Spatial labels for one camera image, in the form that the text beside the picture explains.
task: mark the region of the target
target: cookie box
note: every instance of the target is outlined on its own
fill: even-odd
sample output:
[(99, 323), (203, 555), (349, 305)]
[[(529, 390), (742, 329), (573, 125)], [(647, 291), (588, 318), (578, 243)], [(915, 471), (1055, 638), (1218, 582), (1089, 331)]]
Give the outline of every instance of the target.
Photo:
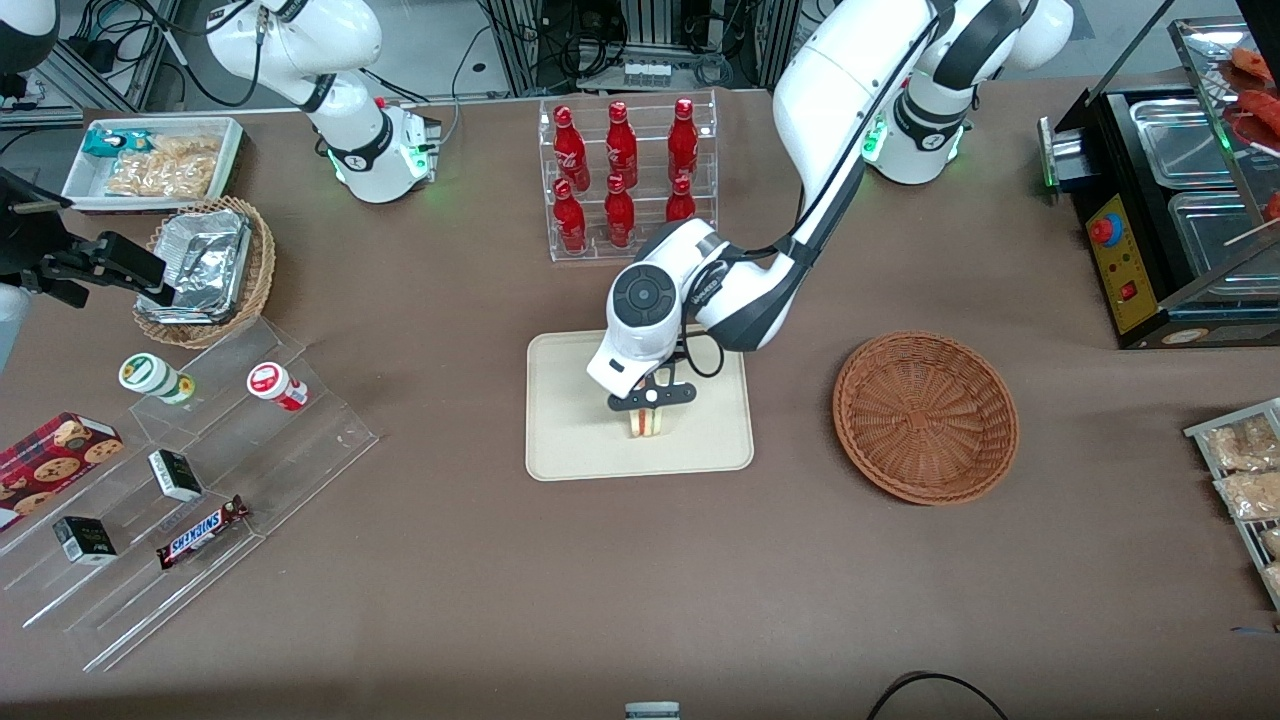
[(123, 448), (110, 425), (63, 413), (0, 451), (0, 532)]

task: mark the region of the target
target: wicker basket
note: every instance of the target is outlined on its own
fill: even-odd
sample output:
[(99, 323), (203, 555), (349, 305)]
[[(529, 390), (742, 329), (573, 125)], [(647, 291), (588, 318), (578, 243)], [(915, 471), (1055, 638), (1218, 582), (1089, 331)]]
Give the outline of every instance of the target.
[[(152, 323), (133, 311), (133, 319), (154, 341), (165, 345), (178, 345), (188, 350), (204, 350), (218, 342), (233, 329), (247, 320), (252, 320), (262, 313), (266, 297), (271, 293), (271, 274), (275, 273), (275, 240), (271, 237), (271, 228), (262, 222), (262, 215), (252, 205), (236, 197), (219, 197), (191, 208), (183, 208), (178, 213), (212, 213), (215, 210), (236, 210), (243, 213), (253, 223), (253, 237), (250, 240), (250, 256), (244, 273), (244, 286), (241, 288), (239, 309), (229, 322), (221, 325), (161, 325)], [(160, 240), (161, 223), (147, 243), (147, 250), (155, 250)]]
[(977, 352), (929, 333), (859, 347), (836, 378), (836, 434), (873, 483), (910, 502), (986, 495), (1018, 452), (1009, 388)]

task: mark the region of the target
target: packaged bread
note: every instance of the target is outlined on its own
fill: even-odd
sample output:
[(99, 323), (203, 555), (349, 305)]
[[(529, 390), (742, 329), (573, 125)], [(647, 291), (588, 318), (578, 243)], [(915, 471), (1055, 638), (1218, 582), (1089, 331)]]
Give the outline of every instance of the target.
[(1222, 497), (1240, 520), (1280, 518), (1280, 473), (1236, 473), (1222, 480)]
[(1267, 548), (1274, 560), (1280, 560), (1280, 528), (1262, 533), (1262, 547)]
[(209, 192), (221, 138), (154, 135), (151, 150), (124, 150), (106, 179), (111, 195), (198, 200)]
[(1280, 562), (1272, 562), (1262, 569), (1262, 580), (1272, 594), (1280, 596)]
[(1280, 439), (1263, 415), (1254, 415), (1204, 433), (1204, 446), (1228, 473), (1280, 469)]

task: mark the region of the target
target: empty wicker basket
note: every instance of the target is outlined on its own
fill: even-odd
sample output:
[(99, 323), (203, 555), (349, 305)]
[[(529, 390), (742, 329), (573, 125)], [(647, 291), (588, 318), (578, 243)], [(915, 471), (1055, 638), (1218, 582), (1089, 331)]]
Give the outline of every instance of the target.
[(973, 350), (931, 333), (890, 333), (859, 347), (836, 378), (832, 413), (858, 469), (922, 505), (986, 495), (1018, 452), (1005, 382)]

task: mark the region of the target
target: small cup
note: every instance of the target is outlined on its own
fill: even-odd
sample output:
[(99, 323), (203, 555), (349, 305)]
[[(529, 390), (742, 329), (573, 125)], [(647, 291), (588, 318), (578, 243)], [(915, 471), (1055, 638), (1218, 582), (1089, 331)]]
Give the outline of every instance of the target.
[(186, 402), (196, 393), (196, 380), (191, 375), (174, 370), (150, 352), (138, 352), (125, 360), (120, 365), (119, 379), (125, 389), (148, 395), (168, 405)]
[(244, 384), (250, 395), (270, 400), (289, 413), (302, 410), (310, 397), (306, 383), (291, 377), (279, 363), (259, 363)]

